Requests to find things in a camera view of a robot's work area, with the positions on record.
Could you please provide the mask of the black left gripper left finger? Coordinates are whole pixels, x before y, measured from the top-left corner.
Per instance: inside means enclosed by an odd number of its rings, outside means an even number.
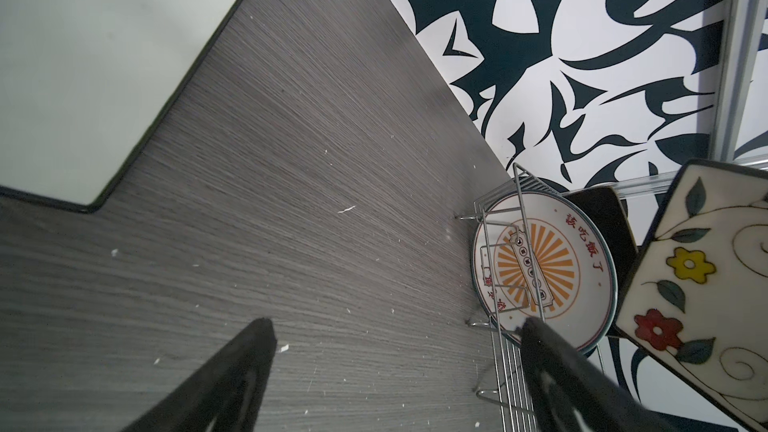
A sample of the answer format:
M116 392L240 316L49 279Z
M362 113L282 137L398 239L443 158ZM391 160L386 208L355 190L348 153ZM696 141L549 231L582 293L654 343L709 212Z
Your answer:
M273 322L248 324L127 431L252 431L277 349Z

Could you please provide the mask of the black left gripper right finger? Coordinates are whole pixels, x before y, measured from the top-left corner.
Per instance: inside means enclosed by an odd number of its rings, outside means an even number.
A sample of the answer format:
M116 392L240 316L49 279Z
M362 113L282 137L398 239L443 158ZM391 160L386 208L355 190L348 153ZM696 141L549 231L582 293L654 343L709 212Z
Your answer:
M673 431L538 318L520 329L526 385L541 431Z

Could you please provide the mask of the square floral plate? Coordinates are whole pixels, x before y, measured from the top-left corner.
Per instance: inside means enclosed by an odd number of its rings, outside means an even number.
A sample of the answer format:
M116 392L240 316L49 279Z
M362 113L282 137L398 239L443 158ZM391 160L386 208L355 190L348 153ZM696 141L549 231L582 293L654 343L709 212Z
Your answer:
M742 427L766 430L766 171L703 159L681 167L615 326Z

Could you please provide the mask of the square white plate black underside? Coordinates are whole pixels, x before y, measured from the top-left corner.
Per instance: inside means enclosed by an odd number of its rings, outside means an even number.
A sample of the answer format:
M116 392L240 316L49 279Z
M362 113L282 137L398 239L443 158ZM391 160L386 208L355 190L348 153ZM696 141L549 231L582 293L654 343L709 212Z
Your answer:
M90 213L242 0L1 0L1 192Z

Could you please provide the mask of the black plate orange rim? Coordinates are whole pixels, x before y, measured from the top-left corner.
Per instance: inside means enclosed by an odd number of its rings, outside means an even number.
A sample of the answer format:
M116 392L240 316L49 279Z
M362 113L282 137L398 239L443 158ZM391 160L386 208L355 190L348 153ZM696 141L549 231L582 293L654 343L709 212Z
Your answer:
M621 290L638 256L638 248L622 202L613 188L597 186L568 192L564 197L597 226L611 252Z

